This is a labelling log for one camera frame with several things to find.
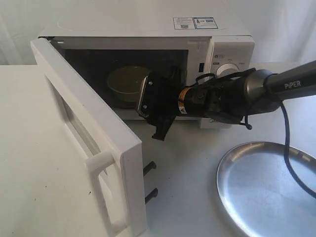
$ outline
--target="microwave door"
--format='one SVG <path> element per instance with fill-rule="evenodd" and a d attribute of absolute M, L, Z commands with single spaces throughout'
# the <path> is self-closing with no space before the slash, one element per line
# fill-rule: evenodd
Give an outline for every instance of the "microwave door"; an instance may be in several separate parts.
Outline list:
<path fill-rule="evenodd" d="M 48 40 L 31 47 L 65 123 L 86 150 L 83 162 L 109 235 L 139 235 L 147 228 L 141 141 Z"/>

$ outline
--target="wire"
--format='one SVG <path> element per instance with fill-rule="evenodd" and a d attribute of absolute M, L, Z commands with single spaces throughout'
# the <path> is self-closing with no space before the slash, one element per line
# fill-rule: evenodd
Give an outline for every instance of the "wire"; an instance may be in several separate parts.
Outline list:
<path fill-rule="evenodd" d="M 299 177 L 298 175 L 295 173 L 291 162 L 290 162 L 290 158 L 289 158 L 289 153 L 290 153 L 290 124 L 289 124 L 289 119 L 288 119 L 288 115 L 287 115 L 287 111 L 286 108 L 282 102 L 282 100 L 280 100 L 276 95 L 273 94 L 265 94 L 259 98 L 257 98 L 256 100 L 254 100 L 248 110 L 247 113 L 245 115 L 245 123 L 241 123 L 241 125 L 245 125 L 249 130 L 252 129 L 252 126 L 248 123 L 248 115 L 249 112 L 251 110 L 251 108 L 263 97 L 268 97 L 270 99 L 272 99 L 274 102 L 278 103 L 282 109 L 283 112 L 283 116 L 284 116 L 284 124 L 285 124 L 285 144 L 284 144 L 284 162 L 286 165 L 286 168 L 288 169 L 288 171 L 290 172 L 291 176 L 293 177 L 293 179 L 295 180 L 295 182 L 309 195 L 311 195 L 312 197 L 316 198 L 316 192 L 314 192 L 312 189 L 310 189 Z"/>

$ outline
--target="robotic arm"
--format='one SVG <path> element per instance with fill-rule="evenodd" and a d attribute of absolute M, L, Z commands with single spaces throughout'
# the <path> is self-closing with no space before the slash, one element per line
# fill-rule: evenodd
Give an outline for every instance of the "robotic arm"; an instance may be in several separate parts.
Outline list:
<path fill-rule="evenodd" d="M 209 80 L 199 83 L 207 77 Z M 316 61 L 281 74 L 249 69 L 221 78 L 205 74 L 191 86 L 183 87 L 178 81 L 150 73 L 142 82 L 136 109 L 156 127 L 155 139 L 164 140 L 177 116 L 243 124 L 244 116 L 272 112 L 279 107 L 271 95 L 280 100 L 315 95 Z"/>

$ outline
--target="metal plate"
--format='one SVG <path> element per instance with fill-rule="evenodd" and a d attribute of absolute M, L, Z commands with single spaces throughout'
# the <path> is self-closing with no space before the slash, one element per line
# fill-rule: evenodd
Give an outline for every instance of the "metal plate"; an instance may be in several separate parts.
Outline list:
<path fill-rule="evenodd" d="M 248 236 L 316 236 L 316 200 L 289 174 L 283 152 L 277 143 L 246 143 L 226 153 L 218 166 L 220 200 Z M 290 148 L 290 161 L 316 190 L 316 160 Z"/>

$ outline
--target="white table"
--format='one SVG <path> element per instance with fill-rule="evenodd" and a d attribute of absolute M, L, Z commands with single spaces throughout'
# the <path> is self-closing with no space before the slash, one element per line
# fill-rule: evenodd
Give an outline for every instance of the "white table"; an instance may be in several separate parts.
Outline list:
<path fill-rule="evenodd" d="M 294 64 L 260 64 L 281 72 Z M 36 66 L 0 66 L 0 236 L 106 236 L 83 151 L 58 114 L 52 92 Z M 285 103 L 291 145 L 316 156 L 316 98 Z M 200 130 L 196 121 L 176 121 L 166 140 L 151 139 L 155 128 L 128 121 L 143 141 L 145 193 L 159 195 L 147 208 L 143 237 L 236 236 L 219 204 L 217 165 L 226 151 L 248 141 L 284 143 L 281 111 L 249 118 L 253 130 Z"/>

